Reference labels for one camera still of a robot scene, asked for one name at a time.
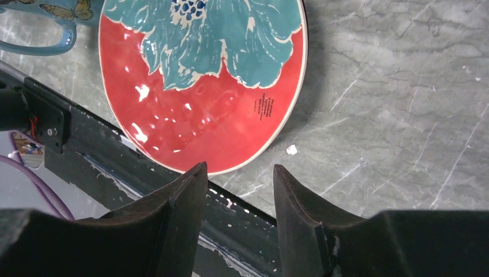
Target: mug handle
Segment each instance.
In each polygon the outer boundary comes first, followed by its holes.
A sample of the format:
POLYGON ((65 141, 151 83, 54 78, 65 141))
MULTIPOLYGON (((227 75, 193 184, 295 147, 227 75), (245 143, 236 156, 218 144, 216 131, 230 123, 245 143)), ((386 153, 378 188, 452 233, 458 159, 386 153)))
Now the mug handle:
MULTIPOLYGON (((0 13, 5 12, 5 9, 0 8, 0 13)), ((73 22, 58 21, 61 27, 63 27, 63 36, 61 40, 53 45, 46 47, 30 47, 21 46, 3 42, 0 40, 0 50, 5 50, 11 53, 33 56, 53 56, 68 52, 76 41, 76 25, 73 22)))

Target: screw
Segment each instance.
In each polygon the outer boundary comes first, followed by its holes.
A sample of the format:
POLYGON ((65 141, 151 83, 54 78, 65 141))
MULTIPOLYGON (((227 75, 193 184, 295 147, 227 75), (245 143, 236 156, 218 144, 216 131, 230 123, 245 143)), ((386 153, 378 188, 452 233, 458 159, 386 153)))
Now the screw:
POLYGON ((56 130, 56 128, 47 129, 48 136, 56 136, 57 133, 58 133, 58 131, 56 130))

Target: dark blue dot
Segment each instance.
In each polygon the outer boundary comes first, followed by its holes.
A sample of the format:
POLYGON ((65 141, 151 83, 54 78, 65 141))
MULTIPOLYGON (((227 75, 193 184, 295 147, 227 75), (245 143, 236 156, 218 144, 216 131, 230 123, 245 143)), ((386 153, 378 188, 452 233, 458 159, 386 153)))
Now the dark blue dot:
POLYGON ((197 7, 199 9, 202 9, 203 7, 205 7, 205 3, 199 0, 199 1, 197 1, 197 7))

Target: gray marble countertop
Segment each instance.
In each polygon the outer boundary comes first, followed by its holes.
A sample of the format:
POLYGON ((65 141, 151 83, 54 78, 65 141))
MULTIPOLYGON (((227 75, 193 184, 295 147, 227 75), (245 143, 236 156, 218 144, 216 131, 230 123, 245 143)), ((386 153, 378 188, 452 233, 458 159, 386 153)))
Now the gray marble countertop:
MULTIPOLYGON (((305 0, 309 62, 287 125, 255 161, 213 181, 274 215, 283 164, 322 197, 382 209, 487 209, 489 3, 305 0), (286 149, 295 145, 298 153, 286 149)), ((0 15, 0 38, 46 45, 50 20, 0 15)), ((0 59, 116 124, 100 74, 97 30, 67 54, 0 59)))

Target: flower center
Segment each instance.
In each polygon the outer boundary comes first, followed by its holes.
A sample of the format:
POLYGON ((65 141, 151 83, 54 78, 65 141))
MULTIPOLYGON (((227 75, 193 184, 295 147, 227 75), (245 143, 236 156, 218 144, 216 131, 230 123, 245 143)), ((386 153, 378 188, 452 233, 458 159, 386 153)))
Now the flower center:
POLYGON ((173 23, 181 22, 187 25, 205 14, 206 0, 171 0, 173 23))

